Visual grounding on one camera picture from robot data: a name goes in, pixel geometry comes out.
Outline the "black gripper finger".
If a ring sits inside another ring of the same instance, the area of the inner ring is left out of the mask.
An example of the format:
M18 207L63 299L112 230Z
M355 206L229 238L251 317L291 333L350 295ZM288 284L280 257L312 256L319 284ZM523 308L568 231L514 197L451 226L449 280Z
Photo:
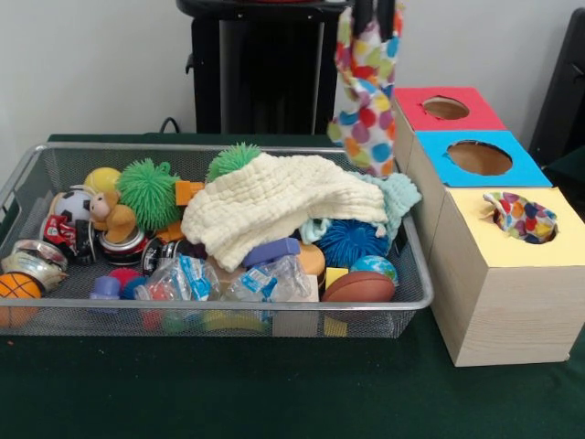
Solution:
M394 15L395 0L378 0L378 25L380 36L393 36Z
M372 18L372 0L354 1L354 31L363 32Z

